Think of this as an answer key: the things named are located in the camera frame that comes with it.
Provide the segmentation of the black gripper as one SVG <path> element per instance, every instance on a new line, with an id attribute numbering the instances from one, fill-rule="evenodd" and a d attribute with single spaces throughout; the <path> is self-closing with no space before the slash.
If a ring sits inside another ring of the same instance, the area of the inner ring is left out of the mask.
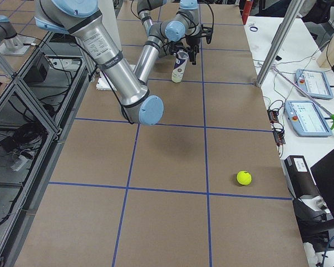
<path id="1" fill-rule="evenodd" d="M 179 51 L 185 51 L 185 47 L 182 41 L 179 42 L 169 42 L 168 51 L 171 55 L 177 54 Z"/>
<path id="2" fill-rule="evenodd" d="M 193 36 L 186 36 L 185 38 L 188 48 L 189 61 L 192 65 L 197 64 L 197 54 L 199 53 L 200 36 L 198 34 Z"/>

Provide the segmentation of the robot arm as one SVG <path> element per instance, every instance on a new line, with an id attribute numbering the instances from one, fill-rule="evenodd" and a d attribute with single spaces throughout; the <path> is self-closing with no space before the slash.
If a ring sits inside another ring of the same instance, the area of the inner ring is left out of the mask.
<path id="1" fill-rule="evenodd" d="M 79 39 L 86 53 L 119 93 L 121 114 L 130 123 L 154 125 L 163 116 L 164 104 L 160 97 L 150 94 L 146 83 L 164 41 L 199 37 L 201 32 L 197 1 L 180 1 L 174 18 L 153 23 L 150 11 L 165 4 L 166 1 L 137 3 L 137 14 L 148 39 L 135 68 L 130 67 L 103 25 L 97 1 L 35 1 L 35 20 L 41 29 Z"/>
<path id="2" fill-rule="evenodd" d="M 181 14 L 174 19 L 154 23 L 151 11 L 162 7 L 168 1 L 137 1 L 136 17 L 141 20 L 145 28 L 148 40 L 146 43 L 158 50 L 158 57 L 163 58 L 169 55 L 176 55 L 179 51 L 185 51 L 183 42 L 188 24 Z"/>

